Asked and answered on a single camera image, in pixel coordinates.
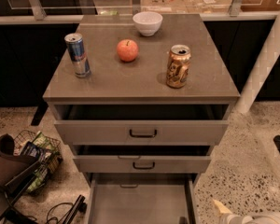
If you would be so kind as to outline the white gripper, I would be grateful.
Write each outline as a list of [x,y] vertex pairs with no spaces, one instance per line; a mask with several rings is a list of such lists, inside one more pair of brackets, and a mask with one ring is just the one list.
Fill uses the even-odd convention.
[[280,224],[280,212],[260,213],[257,215],[239,216],[231,213],[231,210],[222,202],[213,200],[219,224]]

